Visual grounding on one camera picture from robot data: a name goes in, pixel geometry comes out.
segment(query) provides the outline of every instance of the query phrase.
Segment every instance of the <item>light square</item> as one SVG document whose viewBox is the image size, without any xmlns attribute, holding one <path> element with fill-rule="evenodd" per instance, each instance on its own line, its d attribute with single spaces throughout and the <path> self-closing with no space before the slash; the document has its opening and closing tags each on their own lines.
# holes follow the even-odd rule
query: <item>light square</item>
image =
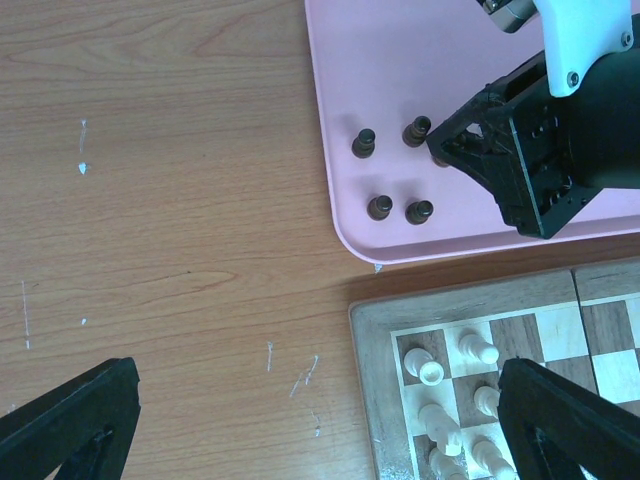
<svg viewBox="0 0 640 480">
<path fill-rule="evenodd" d="M 640 400 L 640 368 L 635 350 L 593 357 L 600 396 L 612 403 Z"/>
<path fill-rule="evenodd" d="M 469 427 L 462 429 L 462 448 L 464 448 L 465 456 L 467 458 L 467 468 L 469 471 L 469 478 L 471 480 L 477 478 L 493 478 L 489 475 L 489 472 L 484 470 L 478 465 L 473 457 L 471 456 L 471 452 L 473 451 L 473 446 L 481 440 L 489 440 L 495 446 L 500 449 L 502 456 L 504 459 L 511 464 L 513 467 L 513 457 L 511 456 L 511 452 L 509 451 L 509 447 L 507 445 L 507 441 L 504 438 L 504 433 L 502 433 L 502 427 L 500 427 L 500 423 L 496 420 L 495 423 L 488 423 L 486 425 L 478 425 L 477 427 Z"/>
<path fill-rule="evenodd" d="M 536 321 L 545 362 L 589 355 L 578 307 L 537 312 Z"/>
<path fill-rule="evenodd" d="M 445 328 L 444 338 L 447 342 L 447 354 L 449 355 L 449 366 L 453 378 L 466 375 L 477 375 L 479 373 L 497 372 L 498 365 L 487 365 L 479 360 L 467 358 L 458 349 L 460 339 L 467 333 L 477 333 L 486 342 L 493 344 L 491 326 L 489 322 L 477 323 L 464 327 Z"/>
<path fill-rule="evenodd" d="M 631 322 L 633 344 L 636 348 L 640 348 L 640 298 L 628 299 L 626 304 L 629 321 Z"/>
<path fill-rule="evenodd" d="M 405 422 L 409 433 L 413 436 L 426 435 L 425 425 L 418 420 L 418 413 L 425 405 L 436 403 L 444 408 L 455 422 L 460 425 L 458 406 L 456 405 L 456 393 L 453 388 L 453 380 L 445 378 L 440 385 L 429 387 L 422 383 L 408 385 L 404 388 Z"/>
</svg>

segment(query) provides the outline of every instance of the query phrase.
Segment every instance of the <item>wooden table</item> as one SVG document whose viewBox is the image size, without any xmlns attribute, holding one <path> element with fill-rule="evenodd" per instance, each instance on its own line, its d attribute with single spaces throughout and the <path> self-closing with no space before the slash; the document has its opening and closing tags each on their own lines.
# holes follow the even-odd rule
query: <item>wooden table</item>
<svg viewBox="0 0 640 480">
<path fill-rule="evenodd" d="M 331 224 L 301 1 L 8 0 L 0 22 L 0 408 L 133 356 L 125 478 L 369 478 L 351 302 L 640 254 L 374 276 Z"/>
</svg>

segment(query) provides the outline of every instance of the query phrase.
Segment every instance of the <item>white chess piece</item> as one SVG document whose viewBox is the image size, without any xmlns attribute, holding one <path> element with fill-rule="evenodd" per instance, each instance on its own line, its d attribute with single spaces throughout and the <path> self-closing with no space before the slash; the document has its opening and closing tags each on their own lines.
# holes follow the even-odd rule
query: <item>white chess piece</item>
<svg viewBox="0 0 640 480">
<path fill-rule="evenodd" d="M 429 466 L 441 480 L 468 480 L 469 478 L 464 468 L 437 448 L 431 450 L 429 454 Z"/>
<path fill-rule="evenodd" d="M 496 363 L 500 356 L 498 349 L 485 341 L 485 339 L 477 333 L 469 333 L 462 337 L 458 348 L 464 355 L 473 360 L 480 360 L 487 365 Z"/>
<path fill-rule="evenodd" d="M 500 392 L 491 387 L 480 387 L 473 395 L 476 408 L 488 417 L 498 418 Z"/>
<path fill-rule="evenodd" d="M 462 451 L 462 435 L 460 426 L 440 405 L 429 404 L 418 413 L 420 420 L 427 427 L 427 435 L 436 442 L 438 450 L 449 457 L 456 457 Z"/>
<path fill-rule="evenodd" d="M 404 366 L 414 377 L 431 387 L 438 385 L 444 378 L 444 368 L 433 359 L 426 350 L 414 348 L 404 356 Z"/>
<path fill-rule="evenodd" d="M 487 470 L 496 480 L 516 480 L 516 471 L 507 462 L 500 449 L 493 443 L 482 440 L 476 443 L 471 452 L 478 465 Z"/>
</svg>

